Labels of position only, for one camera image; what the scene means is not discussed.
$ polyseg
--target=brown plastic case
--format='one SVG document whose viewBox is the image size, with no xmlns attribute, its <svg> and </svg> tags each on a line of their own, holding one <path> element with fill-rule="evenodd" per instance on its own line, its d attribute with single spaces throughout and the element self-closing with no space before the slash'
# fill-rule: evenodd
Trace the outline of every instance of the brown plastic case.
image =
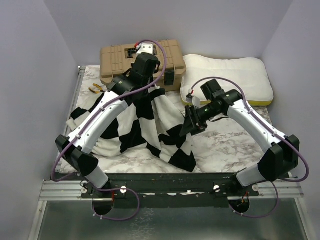
<svg viewBox="0 0 320 240">
<path fill-rule="evenodd" d="M 161 77 L 157 86 L 164 88 L 167 92 L 180 90 L 183 74 L 187 70 L 180 45 L 178 41 L 174 39 L 158 42 L 165 50 L 167 65 L 165 74 Z M 158 46 L 153 44 L 153 48 L 155 55 L 161 62 L 159 72 L 153 75 L 156 78 L 163 69 L 164 56 Z M 136 60 L 134 49 L 134 43 L 101 48 L 100 80 L 102 84 L 107 86 L 114 77 L 123 74 L 131 68 L 131 63 L 134 63 Z"/>
</svg>

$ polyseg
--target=reflective floor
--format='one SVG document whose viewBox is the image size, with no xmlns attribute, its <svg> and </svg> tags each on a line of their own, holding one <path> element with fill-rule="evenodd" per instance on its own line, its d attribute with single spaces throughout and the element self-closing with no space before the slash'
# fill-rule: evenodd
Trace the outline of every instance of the reflective floor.
<svg viewBox="0 0 320 240">
<path fill-rule="evenodd" d="M 252 215 L 267 213 L 274 199 L 251 201 Z M 112 217 L 129 215 L 115 210 Z M 48 202 L 40 240 L 306 240 L 294 199 L 281 199 L 269 217 L 248 219 L 228 208 L 141 209 L 128 221 L 93 217 L 91 202 Z"/>
</svg>

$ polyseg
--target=marble surface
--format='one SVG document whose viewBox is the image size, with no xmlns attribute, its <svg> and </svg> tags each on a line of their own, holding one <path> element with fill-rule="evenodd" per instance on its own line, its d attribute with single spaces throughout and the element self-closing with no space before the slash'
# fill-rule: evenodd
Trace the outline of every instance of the marble surface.
<svg viewBox="0 0 320 240">
<path fill-rule="evenodd" d="M 88 90 L 96 83 L 107 89 L 100 82 L 100 66 L 87 66 L 80 89 L 77 106 L 93 93 Z M 184 113 L 180 92 L 166 93 L 174 105 Z M 271 122 L 266 107 L 254 107 L 268 122 Z M 234 173 L 257 163 L 263 152 L 254 139 L 234 120 L 227 118 L 209 122 L 205 132 L 193 136 L 193 154 L 197 166 L 194 173 Z M 105 173 L 187 173 L 153 156 L 149 150 L 129 149 L 115 157 L 98 156 L 99 166 Z M 75 170 L 62 161 L 60 173 Z"/>
</svg>

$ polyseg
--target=white wall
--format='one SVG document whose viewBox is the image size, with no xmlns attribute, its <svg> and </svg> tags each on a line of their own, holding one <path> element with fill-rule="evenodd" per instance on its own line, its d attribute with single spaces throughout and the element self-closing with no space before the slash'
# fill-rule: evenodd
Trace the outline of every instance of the white wall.
<svg viewBox="0 0 320 240">
<path fill-rule="evenodd" d="M 101 47 L 145 38 L 178 39 L 184 54 L 260 57 L 292 2 L 44 1 L 79 65 L 99 65 Z"/>
<path fill-rule="evenodd" d="M 320 226 L 320 1 L 295 0 L 265 50 L 262 59 L 273 90 L 273 123 L 301 142 L 310 165 L 305 181 L 309 213 Z M 299 173 L 304 174 L 303 164 Z M 316 228 L 320 237 L 320 228 Z"/>
<path fill-rule="evenodd" d="M 77 65 L 42 0 L 0 7 L 0 238 L 28 238 Z"/>
</svg>

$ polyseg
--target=yellow handled pliers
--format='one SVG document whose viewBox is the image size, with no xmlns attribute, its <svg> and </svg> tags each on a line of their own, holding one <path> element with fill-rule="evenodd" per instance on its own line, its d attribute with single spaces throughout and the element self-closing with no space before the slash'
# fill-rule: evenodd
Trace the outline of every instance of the yellow handled pliers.
<svg viewBox="0 0 320 240">
<path fill-rule="evenodd" d="M 93 86 L 95 86 L 96 88 L 98 88 L 99 90 L 93 90 L 91 87 L 89 87 L 90 92 L 93 92 L 94 94 L 99 94 L 99 93 L 104 93 L 105 91 L 102 89 L 101 86 L 99 86 L 98 84 L 94 83 L 92 84 Z"/>
</svg>

